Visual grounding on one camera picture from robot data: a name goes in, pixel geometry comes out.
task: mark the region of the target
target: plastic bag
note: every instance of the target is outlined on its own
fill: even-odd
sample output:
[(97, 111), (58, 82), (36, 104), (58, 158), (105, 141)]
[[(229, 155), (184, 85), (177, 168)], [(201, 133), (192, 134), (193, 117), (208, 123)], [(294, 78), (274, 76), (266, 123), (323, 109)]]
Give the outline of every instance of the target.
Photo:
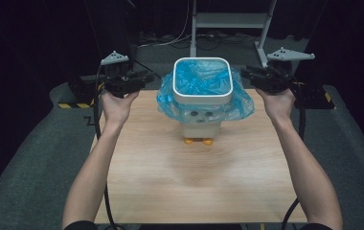
[[(175, 71), (183, 85), (177, 91), (187, 95), (220, 95), (230, 91), (230, 81), (226, 65), (210, 61), (184, 61)], [(224, 104), (184, 104), (178, 103), (173, 96), (173, 73), (162, 78), (157, 94), (158, 110), (168, 117), (183, 123), (210, 123), (236, 121), (254, 112), (254, 102), (242, 86), (239, 71), (231, 68), (233, 80), (232, 98)]]

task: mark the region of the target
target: forearm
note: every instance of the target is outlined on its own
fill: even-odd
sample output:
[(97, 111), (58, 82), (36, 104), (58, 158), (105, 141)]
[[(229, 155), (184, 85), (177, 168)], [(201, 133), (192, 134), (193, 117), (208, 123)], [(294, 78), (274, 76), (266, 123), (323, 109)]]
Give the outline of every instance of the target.
[(62, 228), (77, 220), (93, 221), (102, 202), (108, 169), (122, 126), (106, 126), (69, 191)]
[(342, 229), (341, 211), (329, 177), (299, 137), (290, 119), (273, 121), (273, 124), (307, 221)]

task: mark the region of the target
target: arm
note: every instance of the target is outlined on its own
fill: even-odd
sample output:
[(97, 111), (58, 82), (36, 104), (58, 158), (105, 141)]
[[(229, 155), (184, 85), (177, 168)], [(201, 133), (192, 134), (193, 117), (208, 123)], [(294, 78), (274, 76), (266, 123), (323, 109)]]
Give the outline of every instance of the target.
[(265, 110), (277, 131), (289, 167), (296, 196), (307, 216), (307, 222), (342, 229), (343, 219), (336, 192), (329, 177), (308, 150), (290, 120), (295, 98), (290, 90), (280, 95), (262, 96)]
[(105, 126), (101, 138), (90, 152), (69, 191), (63, 211), (62, 229), (78, 220), (95, 220), (117, 139), (137, 96), (138, 92), (129, 94), (124, 99), (115, 98), (109, 93), (102, 95)]

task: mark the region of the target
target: wooden board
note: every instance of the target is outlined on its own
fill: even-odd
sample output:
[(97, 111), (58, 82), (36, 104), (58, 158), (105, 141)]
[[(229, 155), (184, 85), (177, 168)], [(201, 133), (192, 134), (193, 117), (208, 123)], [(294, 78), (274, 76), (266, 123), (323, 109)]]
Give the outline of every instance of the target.
[[(255, 113), (223, 122), (213, 144), (206, 146), (186, 145), (179, 123), (158, 111), (157, 91), (141, 91), (107, 178), (115, 221), (281, 222), (296, 195), (262, 98), (255, 90), (247, 93)], [(299, 206), (290, 221), (307, 221)], [(96, 223), (108, 222), (103, 202)]]

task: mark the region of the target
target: hand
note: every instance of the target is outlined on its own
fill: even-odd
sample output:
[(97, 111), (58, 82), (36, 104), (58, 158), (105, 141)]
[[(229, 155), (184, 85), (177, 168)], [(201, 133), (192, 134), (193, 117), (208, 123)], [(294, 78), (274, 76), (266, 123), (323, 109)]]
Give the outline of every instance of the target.
[(266, 114), (268, 114), (273, 124), (290, 121), (290, 112), (295, 97), (289, 89), (276, 95), (268, 94), (260, 89), (256, 89), (256, 91), (261, 95)]
[(140, 92), (128, 94), (125, 98), (116, 98), (111, 93), (102, 95), (103, 112), (106, 125), (123, 126), (128, 119), (132, 102)]

